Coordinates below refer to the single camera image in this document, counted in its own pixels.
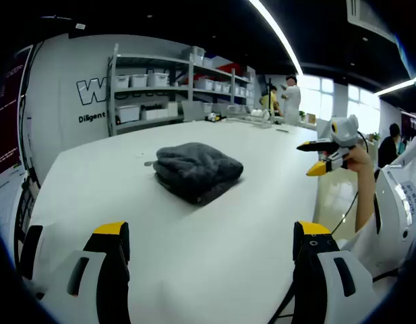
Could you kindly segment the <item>person's right hand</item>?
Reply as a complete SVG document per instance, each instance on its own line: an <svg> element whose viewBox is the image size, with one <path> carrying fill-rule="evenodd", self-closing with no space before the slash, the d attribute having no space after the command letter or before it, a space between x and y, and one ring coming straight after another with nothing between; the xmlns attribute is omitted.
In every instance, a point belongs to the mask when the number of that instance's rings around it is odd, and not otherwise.
<svg viewBox="0 0 416 324"><path fill-rule="evenodd" d="M350 152L343 157L343 159L351 171L361 173L363 171L372 171L373 169L370 156L360 145L352 148Z"/></svg>

